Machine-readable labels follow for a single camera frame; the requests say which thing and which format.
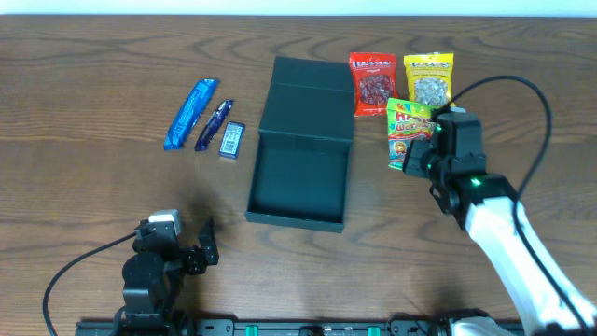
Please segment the green Haribo worms bag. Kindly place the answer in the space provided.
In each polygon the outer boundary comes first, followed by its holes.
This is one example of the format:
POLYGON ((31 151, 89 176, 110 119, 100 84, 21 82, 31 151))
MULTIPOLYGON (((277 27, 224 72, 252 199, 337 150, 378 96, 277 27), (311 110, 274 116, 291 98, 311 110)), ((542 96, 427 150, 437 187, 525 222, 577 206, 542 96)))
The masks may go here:
POLYGON ((389 167, 401 170, 413 140, 429 140, 436 128, 432 105, 390 98, 386 106, 389 167))

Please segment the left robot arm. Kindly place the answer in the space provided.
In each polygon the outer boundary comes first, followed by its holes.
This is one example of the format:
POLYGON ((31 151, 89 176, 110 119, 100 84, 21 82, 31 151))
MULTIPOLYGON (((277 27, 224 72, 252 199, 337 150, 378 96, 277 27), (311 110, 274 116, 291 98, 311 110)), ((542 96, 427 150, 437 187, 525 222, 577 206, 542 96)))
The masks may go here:
POLYGON ((194 322, 174 306, 188 275, 204 274, 218 263, 215 226, 208 218, 198 233, 199 243, 182 247, 174 225, 146 219, 134 230, 135 255, 122 268, 124 306, 114 316, 114 335, 195 333, 194 322))

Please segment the dark green box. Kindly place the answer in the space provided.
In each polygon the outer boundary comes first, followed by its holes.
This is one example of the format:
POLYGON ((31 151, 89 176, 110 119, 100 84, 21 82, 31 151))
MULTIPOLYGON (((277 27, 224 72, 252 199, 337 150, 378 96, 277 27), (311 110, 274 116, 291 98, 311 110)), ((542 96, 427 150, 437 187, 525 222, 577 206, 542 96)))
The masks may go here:
POLYGON ((343 232, 353 140, 349 66, 276 57, 246 220, 343 232))

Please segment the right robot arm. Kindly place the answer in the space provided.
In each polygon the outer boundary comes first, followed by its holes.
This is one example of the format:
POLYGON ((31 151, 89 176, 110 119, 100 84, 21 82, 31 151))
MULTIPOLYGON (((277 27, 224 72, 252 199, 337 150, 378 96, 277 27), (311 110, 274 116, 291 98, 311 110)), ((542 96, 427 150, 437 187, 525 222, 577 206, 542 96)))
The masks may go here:
POLYGON ((526 334, 595 334, 595 305, 538 239, 516 190, 503 175, 487 172, 481 151, 458 158, 429 140, 415 140, 403 171, 430 180, 441 211, 454 216, 496 270, 526 334))

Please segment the yellow candy bag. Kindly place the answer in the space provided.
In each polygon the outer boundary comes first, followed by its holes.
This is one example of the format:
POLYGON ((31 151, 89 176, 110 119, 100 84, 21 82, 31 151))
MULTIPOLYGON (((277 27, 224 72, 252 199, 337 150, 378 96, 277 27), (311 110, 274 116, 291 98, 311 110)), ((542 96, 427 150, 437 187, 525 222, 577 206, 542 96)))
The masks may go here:
POLYGON ((446 105, 451 101, 453 53, 406 55, 403 64, 410 101, 433 106, 446 105))

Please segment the long blue snack packet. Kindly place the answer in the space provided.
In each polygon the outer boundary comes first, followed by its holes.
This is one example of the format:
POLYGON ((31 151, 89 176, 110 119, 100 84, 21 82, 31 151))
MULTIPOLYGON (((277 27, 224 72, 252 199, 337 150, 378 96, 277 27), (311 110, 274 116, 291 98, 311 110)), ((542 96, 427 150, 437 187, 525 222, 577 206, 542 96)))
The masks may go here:
POLYGON ((165 151, 183 147, 195 123, 211 101, 218 84, 219 80, 216 78, 205 78, 194 85, 165 136, 165 151))

